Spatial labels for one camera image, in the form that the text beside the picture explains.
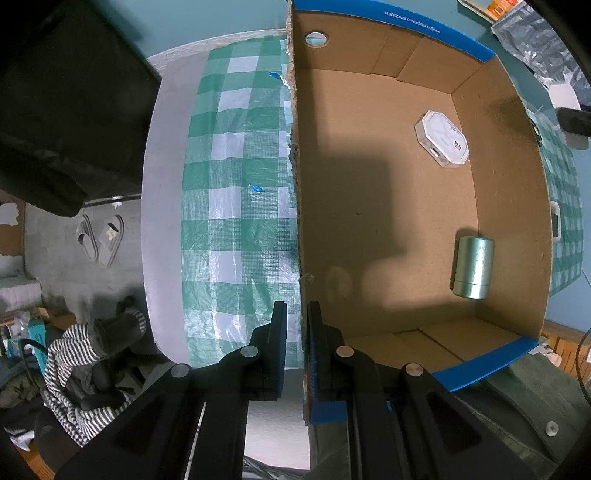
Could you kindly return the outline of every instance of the striped cloth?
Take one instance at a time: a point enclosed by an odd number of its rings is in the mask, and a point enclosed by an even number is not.
[[[146,321],[136,309],[127,309],[138,319],[138,326],[144,334]],[[45,404],[52,410],[64,430],[80,446],[92,440],[113,419],[124,411],[132,398],[124,392],[126,401],[117,409],[111,407],[83,411],[74,405],[66,394],[66,382],[75,367],[93,365],[108,355],[97,353],[93,348],[89,329],[93,322],[70,326],[64,335],[48,348],[47,366],[43,373],[47,389],[42,392]]]

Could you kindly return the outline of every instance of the orange label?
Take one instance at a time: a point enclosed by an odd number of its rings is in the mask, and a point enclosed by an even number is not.
[[[487,10],[493,17],[499,20],[500,17],[516,6],[517,3],[519,3],[519,0],[493,0],[493,3],[488,6]]]

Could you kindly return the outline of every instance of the white container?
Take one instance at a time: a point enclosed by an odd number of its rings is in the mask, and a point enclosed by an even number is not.
[[[429,110],[414,129],[418,142],[442,167],[460,167],[467,162],[466,137],[443,113]]]

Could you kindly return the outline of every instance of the blue tape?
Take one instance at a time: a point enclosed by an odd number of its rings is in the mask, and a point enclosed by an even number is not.
[[[524,356],[532,348],[535,348],[536,345],[538,345],[537,340],[520,337],[492,352],[477,356],[455,367],[435,372],[432,375],[450,392],[454,392],[478,382],[501,368],[505,368]]]
[[[532,348],[535,348],[536,345],[538,345],[537,340],[529,337],[520,337],[492,352],[477,356],[455,367],[435,372],[432,375],[450,392],[454,392],[488,377],[488,375],[493,374],[501,368],[505,368],[518,358],[524,356]],[[346,402],[312,402],[310,412],[310,423],[312,425],[345,420],[347,420]]]
[[[482,62],[489,61],[495,53],[482,43],[439,23],[429,17],[394,5],[375,0],[295,0],[295,9],[352,15],[378,22],[408,28],[446,43]]]

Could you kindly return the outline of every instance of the blue plastic fragment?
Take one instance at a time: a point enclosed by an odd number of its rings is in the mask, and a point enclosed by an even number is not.
[[[287,88],[289,88],[289,90],[291,90],[290,84],[287,83],[287,80],[285,80],[281,75],[279,75],[277,72],[267,72],[269,75],[271,75],[273,78],[279,80],[283,85],[285,85]]]
[[[249,183],[249,184],[248,184],[248,187],[249,187],[251,190],[253,190],[254,192],[257,192],[257,193],[265,193],[265,190],[263,190],[262,188],[260,188],[260,187],[259,187],[259,186],[257,186],[257,185],[251,185],[251,184]]]

